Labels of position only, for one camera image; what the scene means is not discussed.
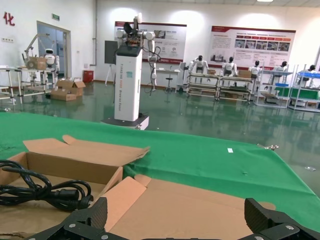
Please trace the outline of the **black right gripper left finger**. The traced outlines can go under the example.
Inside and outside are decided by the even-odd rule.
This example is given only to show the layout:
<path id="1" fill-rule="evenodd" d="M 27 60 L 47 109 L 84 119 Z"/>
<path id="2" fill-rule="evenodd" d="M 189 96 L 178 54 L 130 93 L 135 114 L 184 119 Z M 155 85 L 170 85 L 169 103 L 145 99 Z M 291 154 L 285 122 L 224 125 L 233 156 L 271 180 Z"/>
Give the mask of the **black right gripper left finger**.
<path id="1" fill-rule="evenodd" d="M 61 223 L 27 237 L 27 240 L 112 240 L 105 231 L 108 201 L 100 197 L 91 207 L 73 211 Z"/>

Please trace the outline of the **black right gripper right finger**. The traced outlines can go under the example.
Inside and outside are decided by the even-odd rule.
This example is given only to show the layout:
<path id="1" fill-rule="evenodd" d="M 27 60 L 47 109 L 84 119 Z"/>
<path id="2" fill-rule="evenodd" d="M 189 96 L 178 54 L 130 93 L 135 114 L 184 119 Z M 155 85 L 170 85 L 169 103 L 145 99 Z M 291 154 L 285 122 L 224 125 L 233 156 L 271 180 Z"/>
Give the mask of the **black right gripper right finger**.
<path id="1" fill-rule="evenodd" d="M 320 240 L 320 233 L 309 229 L 284 212 L 271 210 L 253 198 L 244 200 L 244 219 L 252 231 L 244 240 Z"/>

